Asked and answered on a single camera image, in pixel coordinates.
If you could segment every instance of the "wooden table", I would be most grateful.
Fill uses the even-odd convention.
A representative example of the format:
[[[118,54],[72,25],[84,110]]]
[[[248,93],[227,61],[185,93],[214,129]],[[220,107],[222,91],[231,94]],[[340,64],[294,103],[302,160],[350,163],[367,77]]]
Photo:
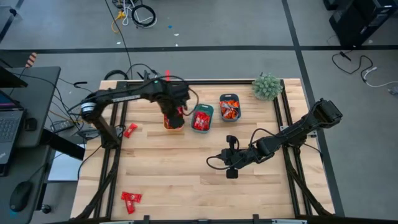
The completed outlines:
[[[102,81],[100,88],[115,88],[116,82]],[[296,122],[308,113],[303,88],[299,79],[285,79],[284,82],[293,122]],[[259,214],[260,218],[293,218],[282,150],[262,164],[251,164],[241,169],[238,179],[227,179],[225,171],[211,169],[205,162],[207,157],[219,154],[228,147],[226,135],[236,136],[243,148],[248,145],[256,128],[278,133],[273,102],[257,100],[251,85],[190,87],[199,94],[200,103],[212,105],[215,109],[208,134],[193,132],[189,127],[191,117],[185,118],[186,126],[182,132],[170,133],[163,128],[157,103],[146,100],[129,102],[126,126],[135,123],[138,129],[129,139],[123,139],[112,220],[142,220],[144,215],[150,215],[151,220],[251,219],[253,214]],[[221,120],[218,100],[223,93],[239,96],[242,117],[235,123]],[[195,96],[191,97],[189,108],[196,103]],[[287,125],[283,104],[280,105],[284,124]],[[112,106],[109,106],[103,113],[108,120],[111,109]],[[120,115],[121,106],[116,124],[119,124]],[[259,131],[254,139],[267,135]],[[308,139],[307,144],[317,147],[315,139]],[[89,141],[85,157],[99,145],[99,138]],[[302,146],[301,152],[308,188],[333,213],[319,153],[307,146]],[[82,167],[71,217],[77,216],[97,191],[103,155],[103,150],[99,150]],[[293,153],[290,155],[294,164]],[[221,161],[212,163],[224,166]],[[302,194],[298,187],[296,189],[300,211],[304,213]],[[131,215],[127,214],[125,203],[120,199],[122,191],[142,194],[141,203],[135,204],[136,211]],[[108,193],[104,195],[102,216]]]

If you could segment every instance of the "floor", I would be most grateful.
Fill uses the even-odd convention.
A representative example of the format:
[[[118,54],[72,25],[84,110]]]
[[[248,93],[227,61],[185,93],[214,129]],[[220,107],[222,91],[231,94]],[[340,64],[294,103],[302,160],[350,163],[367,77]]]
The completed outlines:
[[[132,23],[122,28],[132,63],[146,63],[160,73],[169,69],[183,78],[254,78],[261,72],[301,78],[309,103],[332,100],[344,114],[339,125],[325,130],[325,139],[345,215],[398,220],[398,98],[387,92],[394,85],[371,88],[359,73],[345,74],[331,61],[337,50],[301,50],[300,46],[338,45],[328,23],[332,12],[321,0],[144,3],[154,8],[158,22],[150,29],[136,29]],[[110,7],[115,16],[116,8],[111,3]],[[63,79],[87,81],[91,90],[108,71],[128,69],[121,36],[111,31],[112,18],[103,1],[25,0],[21,14],[23,19],[15,18],[0,42],[0,57],[13,66],[23,67],[30,52],[37,52],[35,67],[60,66]],[[0,27],[7,19],[3,17]],[[383,50],[357,50],[349,54],[351,63],[337,57],[337,64],[353,70],[366,55],[378,67],[369,75],[370,83],[398,80],[398,50],[384,50],[397,49],[397,27],[398,18],[392,17],[365,43]],[[58,87],[66,105],[86,96],[84,90],[63,82]],[[52,110],[60,112],[54,106]],[[74,182],[50,184],[45,202],[57,209],[49,215],[36,212],[32,223],[66,220],[75,188]]]

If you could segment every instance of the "orange container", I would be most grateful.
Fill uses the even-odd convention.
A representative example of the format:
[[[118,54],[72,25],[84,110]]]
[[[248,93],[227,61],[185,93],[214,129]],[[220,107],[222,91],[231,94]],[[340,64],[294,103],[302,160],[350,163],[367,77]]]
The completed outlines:
[[[183,124],[181,127],[175,128],[175,129],[166,128],[166,127],[167,127],[166,120],[167,120],[166,115],[163,115],[163,128],[166,129],[167,131],[170,131],[170,132],[177,132],[177,131],[181,131],[182,128],[184,127],[184,124]]]

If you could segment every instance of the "computer mouse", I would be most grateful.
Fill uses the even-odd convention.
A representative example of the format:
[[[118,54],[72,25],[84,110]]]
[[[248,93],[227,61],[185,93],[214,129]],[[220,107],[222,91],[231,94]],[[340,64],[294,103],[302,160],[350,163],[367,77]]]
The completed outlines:
[[[26,207],[32,186],[31,182],[23,181],[15,187],[10,198],[10,209],[12,211],[20,212]]]

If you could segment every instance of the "green succulent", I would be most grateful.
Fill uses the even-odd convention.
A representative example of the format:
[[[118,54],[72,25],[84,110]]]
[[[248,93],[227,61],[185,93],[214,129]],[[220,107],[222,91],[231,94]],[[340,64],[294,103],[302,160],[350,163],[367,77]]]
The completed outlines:
[[[260,77],[252,82],[252,89],[254,96],[259,100],[272,101],[282,93],[280,80],[273,77],[270,73],[267,75],[261,73]]]

